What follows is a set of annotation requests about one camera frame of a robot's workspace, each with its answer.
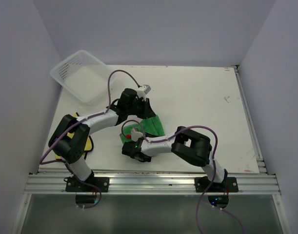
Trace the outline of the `green microfiber towel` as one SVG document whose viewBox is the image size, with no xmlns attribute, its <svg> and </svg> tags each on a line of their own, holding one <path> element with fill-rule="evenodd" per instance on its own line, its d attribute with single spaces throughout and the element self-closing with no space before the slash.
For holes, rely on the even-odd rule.
<svg viewBox="0 0 298 234">
<path fill-rule="evenodd" d="M 142 121 L 140 121 L 140 124 L 144 128 L 147 137 L 161 137 L 165 135 L 162 122 L 158 115 L 148 119 L 143 119 Z M 131 131 L 133 128 L 138 128 L 138 130 L 142 132 L 141 126 L 137 123 L 123 126 L 122 131 L 119 135 L 122 144 L 124 144 L 125 142 L 132 141 L 126 136 L 131 135 Z"/>
</svg>

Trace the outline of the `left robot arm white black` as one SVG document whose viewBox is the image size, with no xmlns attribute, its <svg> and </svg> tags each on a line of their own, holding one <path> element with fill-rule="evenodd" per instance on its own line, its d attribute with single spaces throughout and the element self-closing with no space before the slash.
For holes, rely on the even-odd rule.
<svg viewBox="0 0 298 234">
<path fill-rule="evenodd" d="M 66 166 L 78 178 L 77 186 L 83 191 L 93 188 L 92 170 L 83 158 L 84 148 L 88 137 L 107 127 L 120 125 L 129 116 L 141 119 L 155 117 L 149 99 L 146 95 L 151 90 L 149 85 L 143 85 L 136 90 L 126 88 L 121 93 L 117 103 L 110 105 L 101 113 L 86 117 L 65 115 L 51 136 L 49 150 L 62 158 Z"/>
</svg>

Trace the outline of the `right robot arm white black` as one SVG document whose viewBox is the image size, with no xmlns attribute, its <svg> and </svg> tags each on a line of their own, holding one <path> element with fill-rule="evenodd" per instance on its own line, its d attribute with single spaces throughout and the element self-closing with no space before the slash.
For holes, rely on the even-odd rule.
<svg viewBox="0 0 298 234">
<path fill-rule="evenodd" d="M 222 191 L 227 186 L 228 173 L 215 160 L 218 136 L 208 127 L 179 126 L 175 133 L 165 136 L 142 133 L 134 128 L 130 139 L 122 147 L 125 156 L 139 162 L 150 162 L 156 155 L 174 153 L 190 165 L 201 167 L 214 191 Z"/>
</svg>

